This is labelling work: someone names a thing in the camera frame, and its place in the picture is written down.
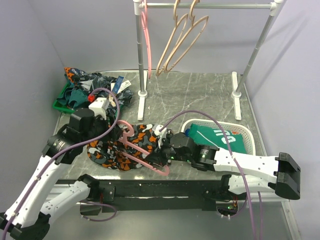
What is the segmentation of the orange camouflage shorts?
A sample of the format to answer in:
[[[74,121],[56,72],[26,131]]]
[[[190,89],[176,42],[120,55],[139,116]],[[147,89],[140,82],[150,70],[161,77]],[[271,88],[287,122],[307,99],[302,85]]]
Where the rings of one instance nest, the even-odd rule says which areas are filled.
[[[159,146],[152,130],[154,124],[118,122],[122,136],[117,141],[95,140],[87,144],[89,159],[107,169],[130,171],[146,167],[159,175],[169,174],[169,165],[159,165]]]

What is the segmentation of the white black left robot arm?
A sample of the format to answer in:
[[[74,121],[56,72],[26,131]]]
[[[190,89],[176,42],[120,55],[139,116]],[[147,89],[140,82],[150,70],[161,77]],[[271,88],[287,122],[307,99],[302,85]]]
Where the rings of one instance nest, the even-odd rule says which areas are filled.
[[[51,224],[69,208],[81,201],[94,201],[100,196],[100,182],[84,174],[67,190],[47,201],[62,173],[83,147],[104,137],[119,137],[119,117],[103,117],[88,108],[76,110],[69,122],[51,136],[38,165],[12,206],[0,214],[2,239],[7,234],[14,240],[42,240]]]

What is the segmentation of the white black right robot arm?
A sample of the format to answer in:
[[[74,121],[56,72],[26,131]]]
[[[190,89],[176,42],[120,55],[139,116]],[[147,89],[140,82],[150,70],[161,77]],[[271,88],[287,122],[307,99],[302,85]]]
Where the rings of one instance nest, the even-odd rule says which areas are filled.
[[[301,168],[288,153],[280,152],[277,156],[230,153],[217,146],[197,144],[183,132],[164,139],[160,149],[164,159],[189,162],[199,171],[235,173],[218,188],[224,199],[247,190],[272,192],[288,200],[301,198]]]

